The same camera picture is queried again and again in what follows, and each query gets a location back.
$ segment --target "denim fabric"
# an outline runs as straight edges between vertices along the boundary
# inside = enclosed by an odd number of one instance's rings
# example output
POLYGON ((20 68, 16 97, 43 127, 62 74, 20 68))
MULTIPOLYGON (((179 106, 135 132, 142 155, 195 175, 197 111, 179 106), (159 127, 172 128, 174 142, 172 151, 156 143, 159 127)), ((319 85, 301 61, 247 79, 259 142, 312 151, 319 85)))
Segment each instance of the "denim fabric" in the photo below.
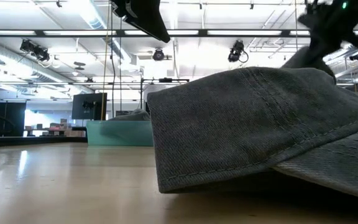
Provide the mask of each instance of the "denim fabric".
POLYGON ((241 68, 150 93, 159 190, 185 192, 271 168, 289 174, 281 162, 357 133, 358 95, 323 70, 241 68))

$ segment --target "table surface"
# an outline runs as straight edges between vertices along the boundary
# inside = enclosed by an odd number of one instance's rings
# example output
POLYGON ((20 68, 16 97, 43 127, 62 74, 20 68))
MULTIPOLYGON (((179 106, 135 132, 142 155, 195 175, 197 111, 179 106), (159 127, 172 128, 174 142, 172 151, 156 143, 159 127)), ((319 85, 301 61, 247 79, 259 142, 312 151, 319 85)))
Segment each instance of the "table surface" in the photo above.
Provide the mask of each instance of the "table surface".
POLYGON ((358 198, 341 195, 164 195, 151 147, 0 148, 0 224, 358 223, 358 198))

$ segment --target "baseball cap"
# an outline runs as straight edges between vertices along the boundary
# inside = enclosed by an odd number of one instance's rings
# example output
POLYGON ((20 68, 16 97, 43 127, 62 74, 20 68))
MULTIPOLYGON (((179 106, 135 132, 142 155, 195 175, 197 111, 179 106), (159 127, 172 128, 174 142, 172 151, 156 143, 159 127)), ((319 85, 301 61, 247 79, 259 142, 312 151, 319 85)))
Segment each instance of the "baseball cap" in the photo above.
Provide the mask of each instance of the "baseball cap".
POLYGON ((322 70, 240 68, 148 104, 161 193, 277 172, 358 196, 358 95, 322 70))

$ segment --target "box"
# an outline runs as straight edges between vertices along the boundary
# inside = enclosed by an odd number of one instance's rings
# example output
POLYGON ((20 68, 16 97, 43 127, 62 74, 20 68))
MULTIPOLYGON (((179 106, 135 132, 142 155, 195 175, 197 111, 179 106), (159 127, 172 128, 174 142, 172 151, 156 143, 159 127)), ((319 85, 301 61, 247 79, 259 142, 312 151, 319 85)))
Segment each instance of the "box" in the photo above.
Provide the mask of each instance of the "box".
POLYGON ((88 121, 90 146, 153 146, 150 121, 88 121))

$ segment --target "monitor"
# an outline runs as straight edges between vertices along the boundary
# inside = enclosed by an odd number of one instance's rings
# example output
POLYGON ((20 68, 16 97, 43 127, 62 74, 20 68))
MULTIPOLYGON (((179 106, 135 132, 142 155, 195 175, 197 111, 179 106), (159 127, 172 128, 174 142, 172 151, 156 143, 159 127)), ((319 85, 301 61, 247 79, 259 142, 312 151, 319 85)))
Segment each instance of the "monitor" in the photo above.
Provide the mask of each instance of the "monitor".
POLYGON ((106 117, 107 93, 75 95, 73 98, 72 119, 92 119, 100 121, 106 117))

